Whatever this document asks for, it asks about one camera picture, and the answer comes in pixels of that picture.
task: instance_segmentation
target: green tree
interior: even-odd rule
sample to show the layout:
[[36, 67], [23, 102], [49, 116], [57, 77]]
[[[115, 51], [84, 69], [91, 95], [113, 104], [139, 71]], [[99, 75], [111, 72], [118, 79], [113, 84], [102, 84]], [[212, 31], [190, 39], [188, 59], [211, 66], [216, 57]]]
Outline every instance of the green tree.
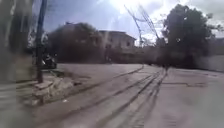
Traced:
[[60, 62], [84, 62], [100, 59], [102, 40], [100, 33], [87, 23], [66, 23], [49, 34], [51, 52]]
[[207, 53], [211, 27], [202, 12], [188, 6], [177, 5], [164, 21], [164, 37], [167, 39], [169, 55], [181, 64], [193, 66], [193, 58]]

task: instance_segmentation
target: street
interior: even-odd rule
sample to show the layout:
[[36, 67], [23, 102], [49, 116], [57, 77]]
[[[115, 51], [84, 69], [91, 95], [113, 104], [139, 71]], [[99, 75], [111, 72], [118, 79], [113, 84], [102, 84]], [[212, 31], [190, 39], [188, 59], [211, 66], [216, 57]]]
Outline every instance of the street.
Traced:
[[222, 73], [140, 64], [58, 67], [89, 80], [71, 97], [34, 109], [38, 128], [223, 126]]

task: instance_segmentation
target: sunlight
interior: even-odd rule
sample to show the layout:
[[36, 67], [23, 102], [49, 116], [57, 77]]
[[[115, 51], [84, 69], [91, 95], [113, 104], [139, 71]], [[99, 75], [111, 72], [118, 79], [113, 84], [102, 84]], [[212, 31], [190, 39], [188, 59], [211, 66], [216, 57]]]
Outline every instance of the sunlight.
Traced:
[[114, 8], [116, 8], [120, 14], [124, 14], [126, 12], [126, 9], [124, 6], [126, 6], [129, 9], [136, 9], [138, 4], [147, 4], [150, 0], [110, 0], [110, 3]]

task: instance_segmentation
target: utility pole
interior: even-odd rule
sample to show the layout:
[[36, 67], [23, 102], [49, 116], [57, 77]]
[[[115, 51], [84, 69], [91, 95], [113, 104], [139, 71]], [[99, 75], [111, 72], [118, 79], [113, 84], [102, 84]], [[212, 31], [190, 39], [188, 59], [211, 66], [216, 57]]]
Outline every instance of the utility pole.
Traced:
[[42, 43], [41, 37], [43, 32], [44, 16], [47, 7], [47, 0], [42, 0], [40, 13], [37, 24], [37, 34], [36, 34], [36, 66], [37, 66], [37, 80], [38, 83], [43, 82], [43, 73], [42, 73]]

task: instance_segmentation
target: roof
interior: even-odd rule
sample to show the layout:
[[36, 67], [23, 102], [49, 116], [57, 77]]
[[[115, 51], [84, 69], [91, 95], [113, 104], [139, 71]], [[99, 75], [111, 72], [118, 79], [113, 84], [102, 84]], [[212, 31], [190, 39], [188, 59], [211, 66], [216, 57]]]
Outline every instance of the roof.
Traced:
[[109, 30], [99, 30], [100, 33], [105, 34], [105, 33], [109, 33], [109, 34], [124, 34], [126, 36], [128, 36], [129, 38], [132, 38], [133, 40], [136, 40], [136, 38], [128, 35], [126, 32], [122, 32], [122, 31], [109, 31]]

